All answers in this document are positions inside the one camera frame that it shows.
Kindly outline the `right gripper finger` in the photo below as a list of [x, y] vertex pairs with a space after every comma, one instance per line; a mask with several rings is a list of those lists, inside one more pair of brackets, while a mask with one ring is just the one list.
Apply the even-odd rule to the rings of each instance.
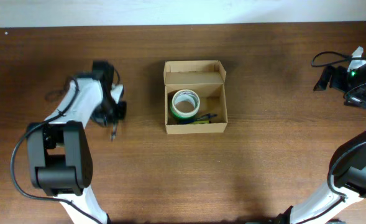
[[336, 72], [336, 68], [333, 66], [326, 66], [319, 78], [319, 80], [317, 81], [317, 83], [315, 84], [313, 91], [324, 91], [328, 85], [328, 83], [331, 80], [331, 77], [333, 76], [333, 74], [335, 74]]
[[366, 109], [366, 83], [361, 84], [344, 94], [344, 105]]

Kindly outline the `black pen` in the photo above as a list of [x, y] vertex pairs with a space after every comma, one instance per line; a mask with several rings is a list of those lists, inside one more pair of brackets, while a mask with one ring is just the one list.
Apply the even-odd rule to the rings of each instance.
[[112, 124], [111, 141], [115, 140], [115, 138], [116, 138], [116, 135], [117, 135], [117, 124], [118, 124], [118, 122], [114, 122]]

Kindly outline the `green tape roll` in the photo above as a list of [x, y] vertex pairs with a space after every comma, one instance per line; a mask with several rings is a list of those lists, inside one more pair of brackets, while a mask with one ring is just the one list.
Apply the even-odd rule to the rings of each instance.
[[171, 106], [170, 111], [171, 111], [172, 116], [177, 121], [186, 121], [186, 120], [194, 118], [196, 116], [196, 114], [198, 113], [199, 109], [195, 108], [193, 111], [190, 111], [190, 112], [182, 112], [182, 111], [178, 110], [176, 107]]

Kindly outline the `cream masking tape roll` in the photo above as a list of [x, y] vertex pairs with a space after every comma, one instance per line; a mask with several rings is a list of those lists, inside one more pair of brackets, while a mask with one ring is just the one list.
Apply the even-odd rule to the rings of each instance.
[[179, 90], [172, 98], [171, 106], [182, 112], [190, 112], [200, 107], [201, 100], [193, 90]]

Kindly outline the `yellow and black glue stick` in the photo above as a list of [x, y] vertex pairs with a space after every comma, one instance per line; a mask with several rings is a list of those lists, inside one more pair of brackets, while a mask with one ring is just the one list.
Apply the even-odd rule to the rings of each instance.
[[201, 120], [201, 121], [194, 121], [189, 124], [211, 124], [212, 122], [210, 120]]

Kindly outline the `blue pen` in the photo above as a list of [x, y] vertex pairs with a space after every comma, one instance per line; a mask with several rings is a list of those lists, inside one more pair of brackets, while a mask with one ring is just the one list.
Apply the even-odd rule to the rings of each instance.
[[179, 121], [178, 124], [193, 124], [196, 121], [209, 121], [211, 118], [214, 118], [214, 117], [217, 117], [217, 114], [208, 113], [208, 114], [204, 114], [197, 118], [191, 118], [191, 119]]

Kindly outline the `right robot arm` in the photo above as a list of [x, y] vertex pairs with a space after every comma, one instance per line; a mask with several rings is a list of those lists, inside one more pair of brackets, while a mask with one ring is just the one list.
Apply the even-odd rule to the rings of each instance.
[[[366, 56], [358, 47], [350, 55], [322, 65], [314, 90], [343, 92], [344, 104], [366, 109]], [[272, 223], [332, 223], [349, 205], [366, 199], [366, 130], [341, 145], [333, 154], [326, 181], [306, 201], [290, 206]]]

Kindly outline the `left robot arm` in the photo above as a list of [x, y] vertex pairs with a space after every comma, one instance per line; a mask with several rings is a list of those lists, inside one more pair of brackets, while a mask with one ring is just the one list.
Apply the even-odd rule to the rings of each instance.
[[85, 127], [93, 121], [112, 127], [126, 116], [124, 86], [116, 68], [107, 61], [93, 62], [65, 83], [63, 99], [44, 121], [31, 123], [27, 140], [32, 185], [44, 191], [42, 200], [59, 202], [74, 223], [110, 223], [91, 187], [93, 160]]

